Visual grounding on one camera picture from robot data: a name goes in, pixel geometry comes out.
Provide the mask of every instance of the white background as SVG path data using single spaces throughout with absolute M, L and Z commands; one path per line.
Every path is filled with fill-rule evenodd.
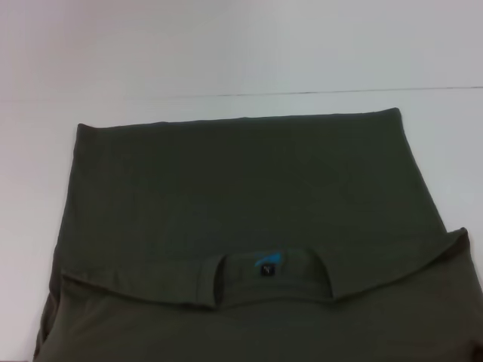
M 0 0 L 0 360 L 31 359 L 79 122 L 397 106 L 482 275 L 482 14 L 479 0 Z

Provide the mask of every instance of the folded fabric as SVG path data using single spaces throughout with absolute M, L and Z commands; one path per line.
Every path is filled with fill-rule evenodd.
M 35 361 L 478 360 L 398 109 L 80 124 Z

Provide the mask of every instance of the dark green fabric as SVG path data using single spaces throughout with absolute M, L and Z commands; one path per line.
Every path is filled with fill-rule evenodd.
M 467 232 L 446 232 L 397 109 L 80 124 L 50 291 L 39 362 L 457 362 L 483 344 Z

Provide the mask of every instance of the olive green shirt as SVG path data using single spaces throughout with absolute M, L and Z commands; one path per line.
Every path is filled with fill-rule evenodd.
M 476 361 L 398 109 L 78 126 L 36 362 Z

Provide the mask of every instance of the clothing tag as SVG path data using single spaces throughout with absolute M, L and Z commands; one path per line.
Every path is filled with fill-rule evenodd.
M 275 264 L 263 264 L 260 273 L 264 277 L 272 277 L 275 275 Z

